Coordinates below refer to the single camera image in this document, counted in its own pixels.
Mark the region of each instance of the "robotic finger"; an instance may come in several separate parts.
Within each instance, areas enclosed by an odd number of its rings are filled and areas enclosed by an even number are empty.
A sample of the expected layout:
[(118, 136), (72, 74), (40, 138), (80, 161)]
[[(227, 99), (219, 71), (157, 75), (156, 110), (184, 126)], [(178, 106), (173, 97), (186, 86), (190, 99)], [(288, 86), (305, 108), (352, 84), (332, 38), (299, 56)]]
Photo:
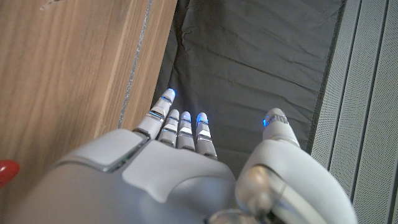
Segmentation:
[(184, 111), (181, 114), (181, 122), (177, 137), (177, 149), (188, 149), (195, 152), (192, 138), (191, 114)]
[(158, 141), (175, 147), (175, 143), (177, 141), (177, 127), (178, 127), (178, 117), (180, 113), (178, 110), (174, 109), (170, 112), (163, 129), (160, 131)]
[(140, 132), (151, 139), (155, 139), (169, 113), (174, 98), (175, 91), (171, 88), (167, 89), (156, 102), (155, 106), (150, 109), (138, 127), (133, 131)]
[(207, 115), (203, 112), (198, 114), (197, 117), (196, 142), (197, 153), (217, 160), (217, 153), (211, 140)]

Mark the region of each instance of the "black fabric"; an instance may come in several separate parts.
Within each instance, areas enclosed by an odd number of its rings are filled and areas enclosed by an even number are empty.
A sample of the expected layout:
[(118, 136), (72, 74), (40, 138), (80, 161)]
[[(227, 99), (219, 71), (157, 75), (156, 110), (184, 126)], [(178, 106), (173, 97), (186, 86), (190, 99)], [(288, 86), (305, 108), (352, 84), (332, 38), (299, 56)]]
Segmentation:
[(261, 141), (262, 119), (282, 109), (307, 149), (339, 0), (178, 1), (154, 102), (208, 115), (219, 161), (239, 174)]

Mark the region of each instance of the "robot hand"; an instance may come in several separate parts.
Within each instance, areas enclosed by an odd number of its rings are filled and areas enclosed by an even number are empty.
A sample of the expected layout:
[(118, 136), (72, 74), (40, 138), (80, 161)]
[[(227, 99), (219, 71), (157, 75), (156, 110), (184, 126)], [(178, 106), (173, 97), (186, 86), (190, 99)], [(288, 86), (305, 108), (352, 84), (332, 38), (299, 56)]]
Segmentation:
[(157, 138), (158, 141), (177, 149), (196, 151), (201, 155), (217, 160), (217, 153), (211, 141), (207, 115), (205, 113), (198, 114), (196, 120), (196, 145), (194, 145), (191, 114), (188, 111), (181, 114), (179, 128), (177, 127), (180, 113), (177, 110), (172, 110), (167, 116), (174, 97), (175, 92), (173, 89), (166, 90), (134, 131), (145, 134), (151, 139), (155, 139), (160, 131)]
[(356, 223), (281, 110), (267, 113), (236, 181), (217, 161), (206, 114), (193, 138), (190, 114), (169, 113), (174, 98), (166, 90), (133, 132), (111, 131), (58, 161), (9, 223)]

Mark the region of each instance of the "blue light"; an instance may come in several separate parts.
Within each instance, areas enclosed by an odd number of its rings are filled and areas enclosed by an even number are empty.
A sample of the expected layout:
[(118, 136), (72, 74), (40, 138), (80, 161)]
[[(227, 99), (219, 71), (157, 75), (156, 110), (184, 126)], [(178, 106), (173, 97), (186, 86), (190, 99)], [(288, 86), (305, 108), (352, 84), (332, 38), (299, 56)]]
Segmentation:
[(202, 121), (202, 122), (204, 122), (206, 124), (208, 124), (208, 122), (209, 122), (207, 119), (202, 118), (202, 116), (198, 116), (197, 117), (197, 123), (199, 123), (200, 121)]
[(267, 122), (266, 119), (262, 120), (262, 125), (264, 125), (264, 127), (268, 126), (268, 124), (269, 124), (269, 121)]
[(169, 88), (169, 90), (173, 91), (173, 95), (175, 96), (175, 90), (173, 90), (172, 88)]

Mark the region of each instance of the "robotic hand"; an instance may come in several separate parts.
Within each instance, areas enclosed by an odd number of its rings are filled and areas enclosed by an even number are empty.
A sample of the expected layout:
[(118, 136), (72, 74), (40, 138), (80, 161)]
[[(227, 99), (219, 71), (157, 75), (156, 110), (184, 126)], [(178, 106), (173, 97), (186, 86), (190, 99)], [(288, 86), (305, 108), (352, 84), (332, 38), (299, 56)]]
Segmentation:
[(356, 223), (281, 110), (267, 113), (236, 181), (217, 161), (206, 114), (195, 143), (190, 113), (169, 113), (174, 97), (166, 90), (133, 132), (111, 131), (58, 161), (9, 223)]

